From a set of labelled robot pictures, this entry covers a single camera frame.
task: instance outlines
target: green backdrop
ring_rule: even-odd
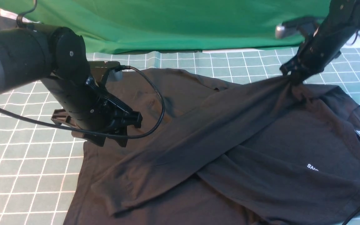
[[[297,44],[276,40],[275,26],[307,14],[325,16],[330,0],[38,0],[26,17],[82,35],[88,52],[206,50]],[[32,0],[0,0],[15,13]]]

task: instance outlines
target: black t-shirt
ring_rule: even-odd
[[[338,86],[146,73],[164,124],[127,148],[84,144],[66,225],[331,224],[360,205],[360,109]],[[160,112],[141,80],[108,86],[144,116],[129,134]]]

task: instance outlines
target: table surface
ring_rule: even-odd
[[[145,68],[182,68],[191,73],[246,84],[278,76],[296,48],[225,52],[87,54],[90,61],[120,61]],[[342,55],[307,83],[336,84],[360,104],[360,48]],[[50,122],[61,108],[40,82],[0,95],[0,107]],[[83,161],[83,140],[70,132],[36,126],[0,114],[0,225],[60,225],[73,198]],[[360,224],[360,216],[349,224]]]

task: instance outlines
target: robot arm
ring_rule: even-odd
[[[341,52],[341,47],[360,30],[360,0],[332,0],[329,13],[319,25],[314,17],[287,21],[276,28],[276,37],[284,38],[297,30],[305,37],[297,54],[280,67],[294,84],[321,73]]]
[[[127,126],[140,128],[143,117],[105,88],[109,76],[133,69],[146,78],[164,104],[157,88],[141,71],[119,62],[103,63],[102,67],[110,68],[97,82],[91,75],[81,36],[67,27],[19,24],[19,28],[0,31],[0,94],[40,80],[63,107],[52,115],[54,128],[72,128],[69,130],[74,131],[73,136],[99,146],[107,137],[126,147],[128,139],[145,137],[157,129],[164,106],[154,128],[145,134],[127,136]]]

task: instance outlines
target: green screen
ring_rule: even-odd
[[[276,40],[284,20],[326,16],[330,0],[38,0],[26,17],[69,27],[88,52],[207,50],[297,44],[301,37]],[[0,0],[20,13],[32,0]]]

